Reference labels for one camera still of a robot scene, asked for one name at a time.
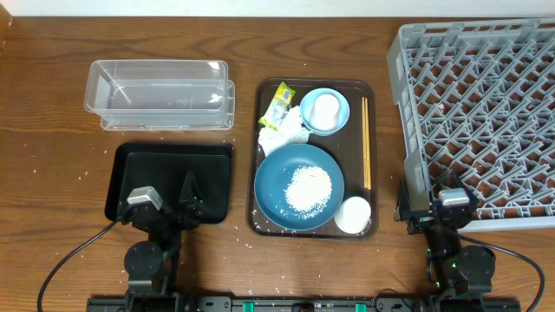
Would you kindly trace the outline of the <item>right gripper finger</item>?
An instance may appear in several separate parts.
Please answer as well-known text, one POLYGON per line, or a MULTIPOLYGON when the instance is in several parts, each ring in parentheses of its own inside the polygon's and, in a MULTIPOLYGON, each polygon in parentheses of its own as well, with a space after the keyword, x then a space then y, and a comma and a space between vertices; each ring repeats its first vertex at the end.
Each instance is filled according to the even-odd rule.
POLYGON ((408 197, 408 191, 407 191, 406 183, 402 179, 399 180, 399 185, 398 185, 396 211, 397 212, 410 211, 410 201, 408 197))
POLYGON ((469 192, 470 189, 467 185, 460 179, 456 172, 451 169, 446 170, 441 173, 437 178, 433 179, 433 193, 438 193, 439 191, 444 191, 448 189, 463 189, 465 192, 469 192))

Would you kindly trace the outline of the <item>white plastic cup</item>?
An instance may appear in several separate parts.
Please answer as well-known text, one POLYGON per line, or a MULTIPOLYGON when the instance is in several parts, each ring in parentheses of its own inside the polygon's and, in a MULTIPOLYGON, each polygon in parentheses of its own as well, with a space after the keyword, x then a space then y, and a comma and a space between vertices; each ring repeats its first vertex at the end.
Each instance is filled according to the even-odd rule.
POLYGON ((362 197, 351 197, 341 204, 334 220, 341 231, 357 234, 366 228, 370 217, 370 203, 362 197))

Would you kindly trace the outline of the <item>wooden chopstick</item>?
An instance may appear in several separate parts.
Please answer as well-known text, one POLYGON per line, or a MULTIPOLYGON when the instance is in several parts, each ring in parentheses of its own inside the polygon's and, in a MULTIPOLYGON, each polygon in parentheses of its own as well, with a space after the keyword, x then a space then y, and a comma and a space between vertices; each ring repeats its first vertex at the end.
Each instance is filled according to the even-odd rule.
POLYGON ((368 98, 362 98, 363 108, 363 131, 364 131, 364 165, 365 165, 365 188, 370 190, 371 185, 371 155, 370 155, 370 139, 369 139, 369 109, 368 98))
POLYGON ((364 166, 364 187, 371 188, 370 181, 370 159, 369 159, 369 130, 368 130, 368 99, 362 98, 362 143, 363 143, 363 166, 364 166))

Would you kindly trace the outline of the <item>white tissue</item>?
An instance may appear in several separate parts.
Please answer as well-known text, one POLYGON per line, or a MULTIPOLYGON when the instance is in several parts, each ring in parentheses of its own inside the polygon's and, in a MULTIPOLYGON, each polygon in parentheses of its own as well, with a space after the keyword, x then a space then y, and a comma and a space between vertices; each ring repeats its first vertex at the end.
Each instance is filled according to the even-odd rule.
POLYGON ((262 127, 258 144, 264 155, 268 156, 282 146, 307 143, 309 136, 310 131, 304 126, 300 116, 300 106, 295 106, 285 115, 278 131, 262 127))

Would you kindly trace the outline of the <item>pink plastic cup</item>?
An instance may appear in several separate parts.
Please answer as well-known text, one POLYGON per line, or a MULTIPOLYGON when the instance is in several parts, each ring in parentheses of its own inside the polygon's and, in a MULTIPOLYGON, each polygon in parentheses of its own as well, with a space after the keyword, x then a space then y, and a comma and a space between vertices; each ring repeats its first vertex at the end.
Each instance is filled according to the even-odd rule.
POLYGON ((318 96, 310 112, 310 124, 318 131, 331 131, 337 126, 339 107, 333 94, 318 96))

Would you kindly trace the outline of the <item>yellow snack wrapper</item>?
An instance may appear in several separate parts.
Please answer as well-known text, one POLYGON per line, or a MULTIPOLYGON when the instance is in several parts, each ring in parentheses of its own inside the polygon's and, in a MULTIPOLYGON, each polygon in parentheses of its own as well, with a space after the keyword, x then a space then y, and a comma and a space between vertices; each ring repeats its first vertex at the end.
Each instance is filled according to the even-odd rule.
POLYGON ((258 120, 262 126, 278 131, 283 119, 287 115, 296 91, 286 83, 281 82, 273 95, 270 105, 264 115, 258 120))

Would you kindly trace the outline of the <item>light blue bowl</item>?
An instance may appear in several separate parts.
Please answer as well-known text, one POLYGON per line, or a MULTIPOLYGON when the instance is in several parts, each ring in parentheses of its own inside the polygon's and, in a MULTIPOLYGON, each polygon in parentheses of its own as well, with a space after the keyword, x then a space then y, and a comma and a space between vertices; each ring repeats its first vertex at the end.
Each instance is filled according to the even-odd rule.
POLYGON ((349 103, 346 98, 338 91, 331 88, 317 88, 311 90, 300 103, 300 116, 303 123, 307 129, 312 133, 319 136, 330 136, 338 132, 343 126, 346 125, 350 114, 349 103), (339 100, 339 113, 338 113, 338 123, 335 128, 331 131, 318 131, 310 124, 310 112, 314 105, 316 98, 323 94, 333 94, 339 100))

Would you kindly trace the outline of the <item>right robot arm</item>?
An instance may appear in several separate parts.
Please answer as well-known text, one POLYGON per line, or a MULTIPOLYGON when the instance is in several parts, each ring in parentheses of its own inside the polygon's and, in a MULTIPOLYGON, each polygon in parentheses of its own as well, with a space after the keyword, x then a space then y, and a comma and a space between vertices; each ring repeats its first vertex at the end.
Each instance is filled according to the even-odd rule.
POLYGON ((455 173, 450 180, 454 187, 440 191, 419 211, 406 184, 399 184, 394 221, 405 222, 408 234, 426 237, 428 279, 437 286, 412 303, 412 311, 484 311, 483 296, 492 291, 494 253, 480 245, 463 246, 458 232, 472 220, 478 199, 455 173))

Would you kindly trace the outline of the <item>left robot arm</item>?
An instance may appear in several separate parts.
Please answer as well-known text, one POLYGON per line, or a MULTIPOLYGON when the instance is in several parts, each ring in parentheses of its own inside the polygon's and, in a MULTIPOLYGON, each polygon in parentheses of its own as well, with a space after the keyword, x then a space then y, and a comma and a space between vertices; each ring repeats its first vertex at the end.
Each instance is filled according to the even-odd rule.
POLYGON ((191 311, 194 300, 176 286, 181 234, 199 226, 202 196, 193 172, 185 176, 178 203, 170 205, 151 185, 134 188, 116 218, 148 234, 125 257, 128 289, 122 310, 191 311))

